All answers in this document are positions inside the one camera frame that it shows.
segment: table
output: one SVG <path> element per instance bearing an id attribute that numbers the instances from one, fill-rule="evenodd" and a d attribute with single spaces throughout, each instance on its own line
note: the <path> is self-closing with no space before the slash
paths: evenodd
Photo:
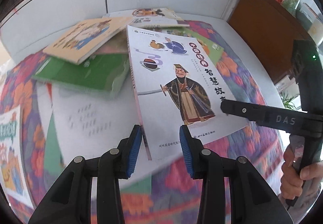
<path id="1" fill-rule="evenodd" d="M 197 20 L 188 21 L 190 28 L 224 47 L 218 70 L 226 83 L 230 84 L 229 87 L 238 100 L 240 98 L 244 101 L 265 104 L 259 89 L 263 88 L 267 104 L 281 106 L 279 95 L 264 68 L 226 22 L 210 17 L 182 14 L 180 16 L 184 19 Z M 46 139 L 40 126 L 36 82 L 30 79 L 44 60 L 44 54 L 38 52 L 15 67 L 8 74 L 0 103 L 0 112 L 10 110 L 18 104 L 24 105 L 24 110 L 28 111 L 24 112 L 22 147 L 25 174 L 35 204 L 41 201 L 48 190 L 46 182 L 55 178 L 44 170 Z M 246 128 L 205 146 L 220 156 L 230 158 L 246 156 L 267 179 L 274 191 L 278 192 L 279 165 L 283 159 L 283 151 L 275 130 L 259 127 L 250 122 Z M 183 159 L 179 158 L 154 172 L 151 178 L 148 177 L 122 190 L 125 220 L 127 223 L 194 223 L 198 214 L 200 194 L 201 181 L 190 179 Z M 33 211 L 14 199 L 10 199 L 10 203 L 19 218 L 27 222 Z M 91 211 L 93 223 L 96 223 L 95 201 L 92 202 Z"/>

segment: beige book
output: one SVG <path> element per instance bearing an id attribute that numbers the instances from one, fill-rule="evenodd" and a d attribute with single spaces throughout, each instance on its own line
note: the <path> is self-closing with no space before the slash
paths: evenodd
<path id="1" fill-rule="evenodd" d="M 78 65 L 131 21 L 132 17 L 106 17 L 81 21 L 46 47 L 44 53 Z"/>

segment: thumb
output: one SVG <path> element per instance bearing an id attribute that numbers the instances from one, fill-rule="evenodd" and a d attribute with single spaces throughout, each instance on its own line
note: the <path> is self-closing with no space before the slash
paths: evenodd
<path id="1" fill-rule="evenodd" d="M 323 178 L 323 162 L 313 163 L 301 170 L 300 178 L 302 180 L 309 180 L 315 177 Z"/>

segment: green plant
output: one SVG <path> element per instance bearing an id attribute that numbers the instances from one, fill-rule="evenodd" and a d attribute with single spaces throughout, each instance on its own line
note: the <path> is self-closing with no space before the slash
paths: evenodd
<path id="1" fill-rule="evenodd" d="M 296 107 L 294 105 L 294 103 L 292 102 L 295 98 L 298 97 L 298 95 L 293 96 L 293 97 L 289 97 L 288 94 L 286 94 L 285 92 L 281 92 L 280 93 L 280 97 L 282 99 L 282 102 L 284 104 L 284 107 L 286 109 L 290 109 L 290 110 L 296 110 Z"/>

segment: red circle with chinese character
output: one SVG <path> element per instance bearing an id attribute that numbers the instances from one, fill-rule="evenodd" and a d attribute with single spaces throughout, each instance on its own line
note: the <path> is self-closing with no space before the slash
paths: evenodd
<path id="1" fill-rule="evenodd" d="M 201 53 L 201 51 L 200 51 L 199 49 L 197 49 L 197 48 L 192 48 L 192 50 L 193 50 L 196 54 L 200 54 L 200 53 Z"/>
<path id="2" fill-rule="evenodd" d="M 201 54 L 196 54 L 196 57 L 197 57 L 198 59 L 204 60 L 204 56 L 203 56 L 203 55 L 201 55 Z"/>
<path id="3" fill-rule="evenodd" d="M 209 66 L 209 64 L 205 60 L 201 60 L 200 64 L 205 68 Z"/>

